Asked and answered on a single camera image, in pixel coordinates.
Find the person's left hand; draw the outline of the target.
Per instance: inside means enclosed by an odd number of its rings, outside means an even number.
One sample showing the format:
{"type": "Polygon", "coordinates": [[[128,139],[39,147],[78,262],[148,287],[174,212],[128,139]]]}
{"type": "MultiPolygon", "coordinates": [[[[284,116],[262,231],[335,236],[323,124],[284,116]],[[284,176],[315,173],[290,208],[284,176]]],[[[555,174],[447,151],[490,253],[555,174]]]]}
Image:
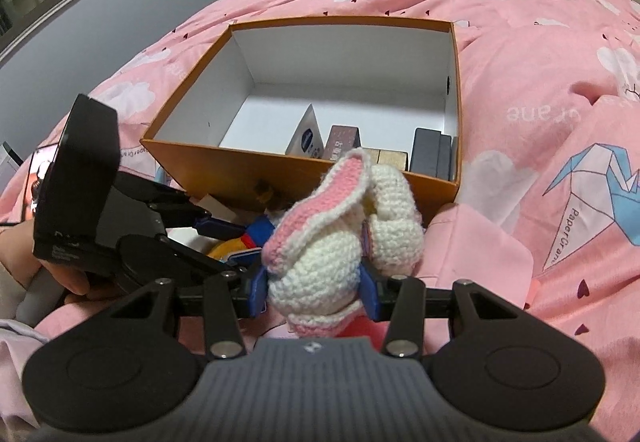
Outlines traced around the person's left hand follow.
{"type": "Polygon", "coordinates": [[[36,274],[43,269],[56,283],[70,292],[65,298],[66,303],[111,300],[122,295],[122,290],[116,285],[90,284],[87,275],[74,267],[55,265],[50,261],[37,259],[32,253],[33,249],[34,221],[21,222],[1,231],[2,267],[23,288],[27,288],[36,274]]]}

